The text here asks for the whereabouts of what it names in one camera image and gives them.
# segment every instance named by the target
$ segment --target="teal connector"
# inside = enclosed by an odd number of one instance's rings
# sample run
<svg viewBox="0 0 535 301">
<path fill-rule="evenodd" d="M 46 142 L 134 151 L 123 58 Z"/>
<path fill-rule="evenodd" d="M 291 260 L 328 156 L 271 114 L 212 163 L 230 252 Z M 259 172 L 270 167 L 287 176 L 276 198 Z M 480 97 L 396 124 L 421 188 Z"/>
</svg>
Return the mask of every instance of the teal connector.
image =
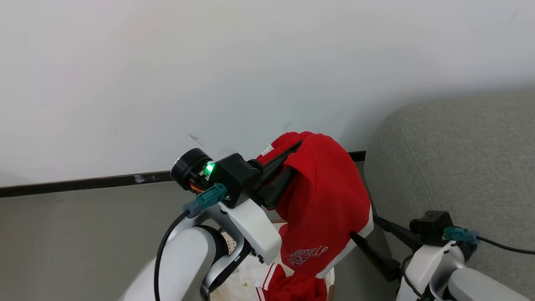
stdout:
<svg viewBox="0 0 535 301">
<path fill-rule="evenodd" d="M 477 237 L 479 233 L 476 231 L 470 231 L 461 227 L 445 227 L 444 239 L 453 240 L 455 242 L 469 242 L 471 244 L 479 243 Z"/>
<path fill-rule="evenodd" d="M 198 216 L 202 210 L 221 202 L 227 196 L 225 185 L 218 183 L 197 195 L 194 201 L 184 205 L 184 211 L 189 210 L 188 218 Z"/>
</svg>

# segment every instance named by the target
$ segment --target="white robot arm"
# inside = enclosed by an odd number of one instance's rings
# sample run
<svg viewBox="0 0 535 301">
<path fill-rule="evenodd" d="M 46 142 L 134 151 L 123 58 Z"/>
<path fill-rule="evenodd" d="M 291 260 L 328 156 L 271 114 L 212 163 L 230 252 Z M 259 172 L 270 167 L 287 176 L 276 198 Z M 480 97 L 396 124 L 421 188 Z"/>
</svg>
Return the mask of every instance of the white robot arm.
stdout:
<svg viewBox="0 0 535 301">
<path fill-rule="evenodd" d="M 422 297 L 429 295 L 427 299 L 439 301 L 528 301 L 516 291 L 464 264 L 463 252 L 454 241 L 443 247 L 423 245 L 404 271 L 396 300 L 424 300 L 426 297 Z"/>
<path fill-rule="evenodd" d="M 214 228 L 202 226 L 215 221 L 234 239 L 236 248 L 228 254 L 226 241 Z M 252 250 L 266 264 L 277 256 L 279 233 L 252 200 L 230 209 L 218 203 L 193 219 L 185 219 L 173 230 L 165 246 L 159 271 L 161 300 L 208 300 Z M 124 301 L 155 300 L 155 261 L 150 261 L 122 296 Z"/>
</svg>

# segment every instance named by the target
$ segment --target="gray sofa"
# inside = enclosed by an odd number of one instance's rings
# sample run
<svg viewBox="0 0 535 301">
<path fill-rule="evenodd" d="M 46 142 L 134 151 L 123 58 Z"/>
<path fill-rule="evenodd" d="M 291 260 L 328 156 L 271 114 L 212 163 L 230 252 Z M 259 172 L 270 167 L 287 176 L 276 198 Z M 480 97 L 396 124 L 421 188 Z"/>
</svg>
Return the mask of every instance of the gray sofa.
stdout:
<svg viewBox="0 0 535 301">
<path fill-rule="evenodd" d="M 535 94 L 416 104 L 392 113 L 366 153 L 379 216 L 408 227 L 427 210 L 520 249 L 535 250 Z M 410 250 L 386 234 L 392 256 Z M 535 300 L 535 255 L 486 243 L 468 266 Z"/>
</svg>

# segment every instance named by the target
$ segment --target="black cable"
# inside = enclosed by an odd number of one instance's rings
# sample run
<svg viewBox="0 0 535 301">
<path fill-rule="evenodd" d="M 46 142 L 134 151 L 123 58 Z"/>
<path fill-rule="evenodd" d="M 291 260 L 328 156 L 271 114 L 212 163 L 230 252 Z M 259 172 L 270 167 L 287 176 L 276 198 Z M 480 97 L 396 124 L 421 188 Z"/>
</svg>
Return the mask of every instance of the black cable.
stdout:
<svg viewBox="0 0 535 301">
<path fill-rule="evenodd" d="M 154 298 L 156 301 L 160 301 L 160 289 L 159 289 L 159 278 L 160 278 L 160 263 L 162 262 L 162 255 L 164 253 L 164 247 L 165 243 L 167 243 L 167 240 L 169 239 L 169 236 L 171 235 L 171 232 L 173 232 L 174 228 L 177 227 L 177 225 L 188 216 L 189 210 L 184 211 L 182 214 L 180 214 L 179 217 L 177 217 L 176 220 L 169 226 L 167 231 L 165 232 L 164 238 L 162 238 L 162 242 L 160 243 L 160 248 L 158 249 L 158 254 L 156 255 L 156 262 L 154 263 Z"/>
<path fill-rule="evenodd" d="M 407 264 L 407 261 L 409 261 L 414 254 L 411 254 L 407 256 L 402 264 L 401 264 L 401 275 L 405 278 L 405 282 L 407 285 L 412 289 L 412 291 L 418 296 L 418 301 L 429 301 L 424 295 L 420 294 L 420 292 L 414 287 L 414 285 L 410 282 L 410 280 L 407 278 L 407 275 L 405 274 L 405 264 Z"/>
<path fill-rule="evenodd" d="M 535 255 L 535 251 L 530 251 L 530 250 L 522 250 L 522 249 L 517 249 L 517 248 L 513 248 L 513 247 L 508 247 L 508 246 L 504 246 L 502 244 L 499 244 L 497 242 L 494 242 L 488 238 L 485 238 L 485 237 L 481 237 L 481 236 L 476 236 L 476 239 L 478 240 L 481 240 L 482 242 L 486 242 L 486 243 L 489 243 L 491 245 L 495 245 L 499 248 L 502 248 L 504 250 L 507 250 L 507 251 L 513 251 L 513 252 L 517 252 L 517 253 L 522 253 L 522 254 L 531 254 L 531 255 Z"/>
</svg>

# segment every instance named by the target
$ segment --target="dark baseboard trim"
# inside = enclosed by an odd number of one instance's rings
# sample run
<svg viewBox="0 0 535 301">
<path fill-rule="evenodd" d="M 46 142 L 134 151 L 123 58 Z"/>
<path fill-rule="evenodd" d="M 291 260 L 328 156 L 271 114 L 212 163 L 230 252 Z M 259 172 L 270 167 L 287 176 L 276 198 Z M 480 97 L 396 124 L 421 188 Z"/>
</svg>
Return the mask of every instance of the dark baseboard trim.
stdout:
<svg viewBox="0 0 535 301">
<path fill-rule="evenodd" d="M 349 156 L 353 159 L 353 162 L 362 162 L 366 158 L 366 151 L 361 150 L 360 152 L 349 152 Z"/>
<path fill-rule="evenodd" d="M 366 151 L 350 152 L 354 162 L 364 161 Z M 21 185 L 0 188 L 0 198 L 19 197 L 22 195 L 64 192 L 74 190 L 88 190 L 121 187 L 139 184 L 150 184 L 173 181 L 169 171 L 148 172 L 145 174 L 123 175 L 93 179 L 74 180 L 66 182 Z"/>
</svg>

